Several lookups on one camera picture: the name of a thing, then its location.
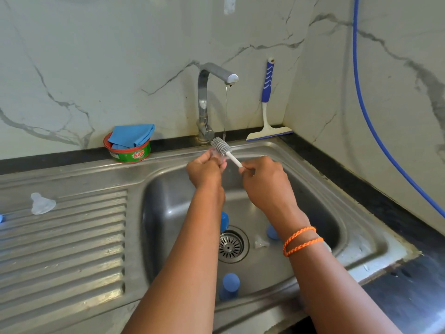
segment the orange bracelet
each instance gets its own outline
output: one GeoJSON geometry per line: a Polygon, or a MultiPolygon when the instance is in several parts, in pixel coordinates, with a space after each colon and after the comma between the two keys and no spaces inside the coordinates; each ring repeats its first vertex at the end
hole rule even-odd
{"type": "Polygon", "coordinates": [[[289,237],[289,239],[287,239],[287,241],[284,243],[284,246],[283,246],[283,254],[284,254],[285,257],[289,257],[292,253],[295,253],[295,252],[298,251],[299,249],[302,249],[302,248],[304,248],[304,247],[306,247],[306,246],[312,245],[312,244],[314,244],[314,243],[318,243],[319,241],[323,241],[323,238],[322,238],[322,237],[318,237],[318,238],[316,238],[316,239],[313,239],[313,240],[311,240],[311,241],[305,242],[304,244],[299,245],[299,246],[293,248],[293,249],[290,250],[289,252],[286,252],[286,247],[289,245],[289,243],[290,243],[292,240],[294,240],[296,237],[298,237],[298,236],[299,236],[300,234],[302,234],[303,232],[305,232],[305,231],[309,231],[309,230],[313,230],[314,232],[317,232],[317,230],[315,229],[315,227],[313,227],[313,226],[308,226],[308,227],[302,228],[301,230],[295,232],[291,237],[289,237]]]}

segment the blue hose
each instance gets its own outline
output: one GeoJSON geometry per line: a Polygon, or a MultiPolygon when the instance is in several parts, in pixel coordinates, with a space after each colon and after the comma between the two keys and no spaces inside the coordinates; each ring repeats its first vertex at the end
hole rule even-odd
{"type": "Polygon", "coordinates": [[[405,170],[396,162],[396,160],[391,156],[383,142],[380,140],[379,136],[375,132],[374,127],[372,126],[371,120],[369,119],[368,112],[364,106],[363,97],[360,90],[360,82],[359,82],[359,70],[357,67],[357,31],[358,31],[358,16],[359,16],[359,0],[354,0],[354,22],[353,22],[353,64],[354,64],[354,80],[356,82],[356,90],[357,97],[359,99],[360,108],[363,113],[364,120],[366,124],[368,124],[368,128],[371,131],[375,141],[382,149],[385,156],[389,159],[389,161],[396,167],[396,169],[405,177],[405,179],[416,189],[420,195],[425,198],[427,202],[431,204],[432,207],[436,209],[439,214],[445,218],[445,211],[442,207],[439,206],[422,188],[417,185],[417,183],[405,172],[405,170]]]}

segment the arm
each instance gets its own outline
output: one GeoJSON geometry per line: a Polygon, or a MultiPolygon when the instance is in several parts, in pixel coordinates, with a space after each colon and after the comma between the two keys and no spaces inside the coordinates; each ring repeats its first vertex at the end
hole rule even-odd
{"type": "MultiPolygon", "coordinates": [[[[249,198],[265,213],[282,241],[310,226],[280,163],[261,157],[243,166],[239,171],[249,198]],[[255,169],[254,175],[247,169],[255,169]]],[[[315,238],[314,231],[306,231],[287,250],[315,238]]],[[[323,243],[304,247],[289,260],[317,333],[401,333],[323,243]]]]}
{"type": "Polygon", "coordinates": [[[123,334],[212,332],[219,228],[225,201],[221,173],[226,163],[220,165],[210,156],[207,151],[187,165],[196,191],[186,219],[163,269],[123,334]]]}

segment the black countertop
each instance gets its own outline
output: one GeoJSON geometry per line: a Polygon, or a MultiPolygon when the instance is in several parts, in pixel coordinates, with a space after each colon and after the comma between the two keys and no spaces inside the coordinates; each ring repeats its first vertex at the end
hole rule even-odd
{"type": "MultiPolygon", "coordinates": [[[[258,128],[228,131],[226,141],[242,140],[258,128]]],[[[405,334],[440,333],[445,328],[445,237],[340,163],[296,134],[283,135],[301,157],[362,204],[422,255],[367,283],[366,292],[405,334]]],[[[156,140],[152,152],[198,145],[196,136],[156,140]]],[[[108,159],[105,148],[0,160],[0,174],[108,159]]],[[[282,334],[315,333],[308,317],[282,334]]]]}

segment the faucet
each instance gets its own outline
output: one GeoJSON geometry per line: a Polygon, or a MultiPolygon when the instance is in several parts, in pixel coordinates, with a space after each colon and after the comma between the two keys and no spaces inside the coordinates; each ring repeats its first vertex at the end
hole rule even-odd
{"type": "Polygon", "coordinates": [[[207,81],[209,79],[209,74],[213,74],[220,80],[223,80],[226,85],[233,85],[238,82],[237,74],[234,74],[215,63],[206,63],[199,67],[199,76],[197,78],[198,120],[196,125],[199,131],[198,141],[202,144],[210,143],[215,136],[215,132],[210,127],[209,115],[207,112],[207,81]]]}

